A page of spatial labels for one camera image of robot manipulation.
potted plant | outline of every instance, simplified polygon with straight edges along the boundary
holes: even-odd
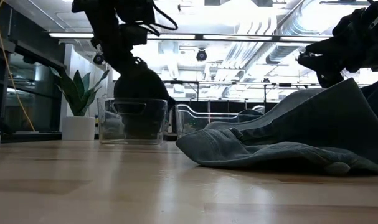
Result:
[[[89,88],[90,73],[81,77],[77,70],[73,79],[65,72],[59,74],[54,68],[50,68],[57,77],[56,85],[63,93],[70,105],[73,116],[63,118],[62,140],[64,141],[91,141],[95,137],[95,118],[85,117],[89,106],[93,103],[100,82],[108,75],[107,70],[99,81]]]

window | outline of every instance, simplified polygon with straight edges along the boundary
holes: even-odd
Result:
[[[17,92],[36,131],[58,130],[59,127],[55,126],[52,120],[55,109],[53,99],[20,90]],[[13,130],[32,131],[13,88],[7,89],[4,118]]]
[[[54,76],[48,66],[20,54],[11,54],[10,69],[17,87],[43,95],[54,94]]]

security camera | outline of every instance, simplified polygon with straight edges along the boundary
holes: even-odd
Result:
[[[96,53],[96,56],[93,58],[93,62],[97,65],[103,65],[103,62],[104,62],[103,54]]]
[[[200,49],[198,51],[198,53],[197,53],[196,59],[197,59],[198,62],[203,62],[203,61],[207,60],[206,50],[205,49]]]

white wall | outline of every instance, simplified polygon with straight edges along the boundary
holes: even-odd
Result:
[[[100,77],[102,77],[104,71],[100,68],[98,68],[96,65],[94,65],[92,62],[85,59],[83,56],[78,54],[74,46],[72,44],[67,44],[65,46],[65,58],[64,58],[64,64],[67,66],[67,74],[73,78],[75,75],[75,72],[79,70],[81,76],[84,76],[86,73],[90,72],[90,87],[92,87],[97,81],[99,81]],[[100,97],[107,97],[107,84],[109,83],[109,78],[104,79],[99,87],[99,91],[96,94],[96,99]],[[97,100],[90,105],[87,113],[85,116],[95,117],[97,112]],[[65,116],[73,116],[71,109],[65,100],[65,98],[62,98],[62,104],[60,109],[60,130],[62,127],[62,119]]]

gray fabric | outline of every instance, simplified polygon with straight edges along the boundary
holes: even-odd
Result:
[[[292,93],[253,121],[211,123],[176,145],[211,167],[254,168],[275,160],[292,166],[303,159],[332,175],[378,173],[378,119],[353,79]]]

